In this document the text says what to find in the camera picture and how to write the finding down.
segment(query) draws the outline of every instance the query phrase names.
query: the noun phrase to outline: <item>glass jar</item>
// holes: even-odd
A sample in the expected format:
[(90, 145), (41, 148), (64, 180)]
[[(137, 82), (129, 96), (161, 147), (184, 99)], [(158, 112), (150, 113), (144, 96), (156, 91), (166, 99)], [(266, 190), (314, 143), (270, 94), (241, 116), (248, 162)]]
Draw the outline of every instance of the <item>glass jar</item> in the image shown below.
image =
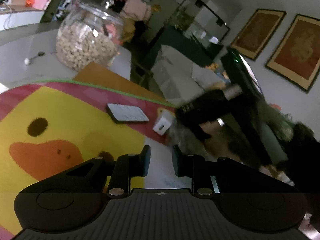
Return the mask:
[(120, 16), (97, 5), (80, 3), (62, 22), (57, 35), (56, 53), (64, 65), (77, 71), (94, 61), (109, 66), (121, 43)]

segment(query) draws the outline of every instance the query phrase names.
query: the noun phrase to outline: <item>white ball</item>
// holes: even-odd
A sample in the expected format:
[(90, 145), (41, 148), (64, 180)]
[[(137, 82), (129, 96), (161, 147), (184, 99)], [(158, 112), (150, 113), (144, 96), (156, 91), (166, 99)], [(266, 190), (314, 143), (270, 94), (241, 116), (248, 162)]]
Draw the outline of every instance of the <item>white ball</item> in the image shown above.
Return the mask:
[(24, 60), (24, 63), (25, 63), (26, 65), (29, 65), (29, 64), (30, 64), (30, 59), (26, 58), (26, 59)]

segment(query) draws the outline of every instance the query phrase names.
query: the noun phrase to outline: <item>ribbed black surface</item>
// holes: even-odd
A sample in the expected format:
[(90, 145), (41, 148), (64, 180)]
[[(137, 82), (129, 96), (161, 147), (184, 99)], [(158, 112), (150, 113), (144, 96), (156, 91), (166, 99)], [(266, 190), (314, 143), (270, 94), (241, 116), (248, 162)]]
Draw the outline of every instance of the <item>ribbed black surface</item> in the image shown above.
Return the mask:
[(18, 240), (300, 240), (295, 229), (280, 234), (252, 233), (228, 222), (211, 200), (193, 197), (188, 190), (148, 190), (112, 200), (91, 224), (73, 232), (44, 234), (26, 229)]

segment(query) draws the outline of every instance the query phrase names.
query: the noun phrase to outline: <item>nuts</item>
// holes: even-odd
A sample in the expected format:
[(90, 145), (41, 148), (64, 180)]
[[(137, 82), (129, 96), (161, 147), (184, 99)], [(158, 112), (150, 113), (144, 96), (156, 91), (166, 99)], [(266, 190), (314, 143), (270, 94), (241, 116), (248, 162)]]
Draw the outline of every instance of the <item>nuts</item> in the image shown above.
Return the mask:
[(103, 33), (93, 35), (93, 29), (76, 21), (58, 31), (57, 58), (77, 71), (90, 62), (107, 66), (117, 54), (117, 46)]

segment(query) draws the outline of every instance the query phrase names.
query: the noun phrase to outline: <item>framed artwork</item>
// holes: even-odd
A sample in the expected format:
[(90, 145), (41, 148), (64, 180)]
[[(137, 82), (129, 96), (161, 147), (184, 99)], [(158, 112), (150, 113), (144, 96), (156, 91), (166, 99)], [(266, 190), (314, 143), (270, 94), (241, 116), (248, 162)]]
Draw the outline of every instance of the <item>framed artwork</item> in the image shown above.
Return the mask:
[(285, 15), (284, 11), (257, 9), (231, 43), (231, 47), (256, 60)]
[(267, 67), (308, 93), (320, 67), (320, 20), (297, 14)]

